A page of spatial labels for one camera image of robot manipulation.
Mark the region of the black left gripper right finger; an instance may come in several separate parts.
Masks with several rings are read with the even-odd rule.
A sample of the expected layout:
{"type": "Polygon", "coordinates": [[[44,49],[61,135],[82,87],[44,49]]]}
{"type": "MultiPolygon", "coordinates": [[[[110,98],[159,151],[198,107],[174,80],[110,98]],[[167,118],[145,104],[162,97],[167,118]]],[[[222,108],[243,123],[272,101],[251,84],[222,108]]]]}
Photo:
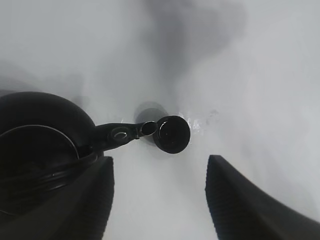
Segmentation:
{"type": "Polygon", "coordinates": [[[220,155],[208,158],[205,195],[220,240],[318,240],[320,224],[277,201],[220,155]]]}

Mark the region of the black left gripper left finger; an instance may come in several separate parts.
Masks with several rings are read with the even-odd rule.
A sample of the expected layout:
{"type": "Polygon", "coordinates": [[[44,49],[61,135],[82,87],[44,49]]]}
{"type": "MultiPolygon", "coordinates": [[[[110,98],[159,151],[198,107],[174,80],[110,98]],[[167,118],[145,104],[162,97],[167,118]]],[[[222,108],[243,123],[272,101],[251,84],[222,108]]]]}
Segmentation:
{"type": "Polygon", "coordinates": [[[100,157],[77,180],[28,216],[25,240],[101,240],[114,197],[114,161],[100,157]]]}

